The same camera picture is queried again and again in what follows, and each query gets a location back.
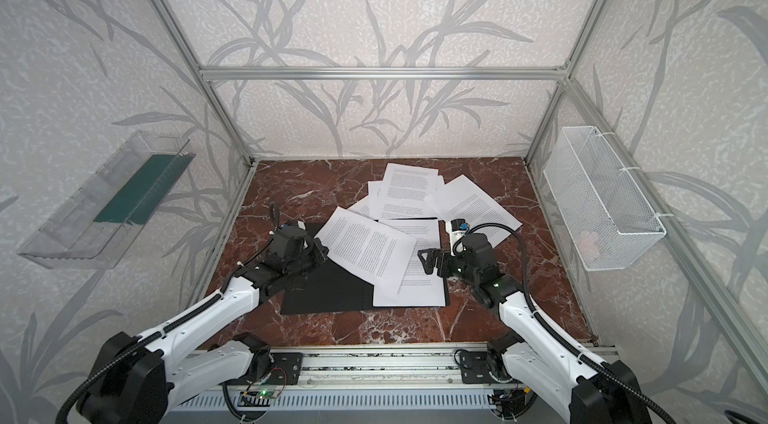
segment sheet of paper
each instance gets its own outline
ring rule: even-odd
[[[485,222],[498,222],[506,224],[514,230],[522,225],[519,220],[515,219],[512,214],[464,174],[437,189],[424,200],[445,222],[464,219],[469,227]],[[478,232],[488,236],[488,242],[494,247],[509,236],[509,232],[498,227],[488,227]]]
[[[333,211],[317,237],[333,262],[392,293],[397,292],[416,246],[415,237],[342,208]]]
[[[355,214],[360,214],[361,216],[365,218],[371,217],[371,202],[373,202],[376,199],[376,196],[379,193],[379,185],[381,185],[380,180],[369,180],[368,181],[368,195],[365,196],[363,199],[358,200],[351,206],[347,208],[347,210],[350,210],[351,212]]]
[[[418,259],[418,252],[421,249],[440,247],[440,228],[437,219],[387,219],[380,220],[379,223],[415,237],[416,247],[413,248],[406,275],[403,276],[397,293],[374,286],[373,305],[380,307],[444,306],[446,290],[442,277],[438,277],[436,272],[432,275],[424,274],[424,267]]]
[[[379,196],[371,206],[373,219],[436,218],[424,197],[437,189],[437,169],[389,163]]]

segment wall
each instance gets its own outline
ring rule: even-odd
[[[593,0],[168,0],[205,65],[556,66]],[[548,82],[220,82],[256,155],[524,155]]]
[[[575,75],[768,336],[763,16],[765,0],[613,0]],[[584,272],[541,176],[555,130],[582,123],[565,102],[534,169],[594,331],[678,422],[724,422],[724,409],[765,421],[768,404],[663,243],[626,270]]]
[[[0,0],[0,414],[53,422],[101,343],[186,307],[245,167],[145,0]],[[112,270],[20,244],[136,130],[197,156]]]

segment gray floor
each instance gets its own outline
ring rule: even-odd
[[[498,424],[502,420],[490,411],[300,411],[268,412],[259,424]],[[170,412],[160,424],[235,424],[228,412]],[[543,400],[518,419],[520,424],[562,424],[558,414]]]

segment marble surface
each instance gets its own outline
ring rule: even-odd
[[[323,222],[336,206],[348,208],[365,197],[368,181],[382,179],[387,162],[437,168],[446,182],[465,174],[493,196],[523,222],[520,231],[530,256],[533,297],[573,337],[590,337],[520,158],[262,161],[208,292],[221,284],[238,260],[246,260],[266,242],[272,227],[267,217],[271,200],[280,203],[283,222]],[[516,243],[507,239],[495,251],[502,272],[520,280]],[[226,326],[206,346],[224,343],[243,332],[251,332],[272,346],[486,341],[508,332],[490,310],[475,301],[466,284],[451,278],[448,288],[451,303],[447,307],[293,316],[280,314],[283,296],[279,294]]]

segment white mesh basket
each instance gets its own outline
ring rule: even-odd
[[[667,230],[594,126],[562,128],[544,177],[586,270],[624,269]]]

